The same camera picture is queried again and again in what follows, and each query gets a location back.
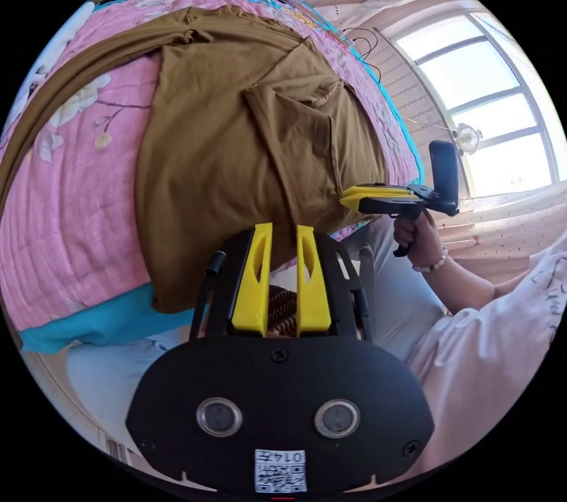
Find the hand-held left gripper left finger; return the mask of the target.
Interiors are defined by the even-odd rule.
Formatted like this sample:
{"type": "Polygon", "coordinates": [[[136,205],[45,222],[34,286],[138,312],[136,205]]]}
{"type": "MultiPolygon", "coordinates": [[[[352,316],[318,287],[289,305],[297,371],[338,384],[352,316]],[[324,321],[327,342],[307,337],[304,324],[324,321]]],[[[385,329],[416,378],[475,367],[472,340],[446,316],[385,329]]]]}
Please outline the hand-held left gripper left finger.
{"type": "Polygon", "coordinates": [[[232,313],[235,331],[267,331],[272,250],[272,223],[250,232],[232,313]]]}

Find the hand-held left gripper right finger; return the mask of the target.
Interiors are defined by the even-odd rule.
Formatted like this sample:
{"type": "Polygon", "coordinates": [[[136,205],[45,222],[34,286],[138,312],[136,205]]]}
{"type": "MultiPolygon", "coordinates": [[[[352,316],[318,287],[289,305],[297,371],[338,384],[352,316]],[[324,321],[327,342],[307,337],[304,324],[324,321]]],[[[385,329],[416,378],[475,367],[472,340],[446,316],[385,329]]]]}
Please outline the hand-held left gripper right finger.
{"type": "Polygon", "coordinates": [[[327,331],[331,314],[313,228],[298,225],[296,242],[296,329],[327,331]]]}

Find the person's right hand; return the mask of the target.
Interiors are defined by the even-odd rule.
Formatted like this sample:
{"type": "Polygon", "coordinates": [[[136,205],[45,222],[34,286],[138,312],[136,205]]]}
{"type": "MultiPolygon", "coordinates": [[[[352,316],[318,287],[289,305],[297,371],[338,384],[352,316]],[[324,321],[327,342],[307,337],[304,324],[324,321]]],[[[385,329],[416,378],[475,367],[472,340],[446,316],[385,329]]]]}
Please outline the person's right hand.
{"type": "Polygon", "coordinates": [[[394,240],[407,250],[406,257],[419,271],[430,271],[444,258],[444,247],[435,221],[424,209],[417,219],[394,219],[394,240]]]}

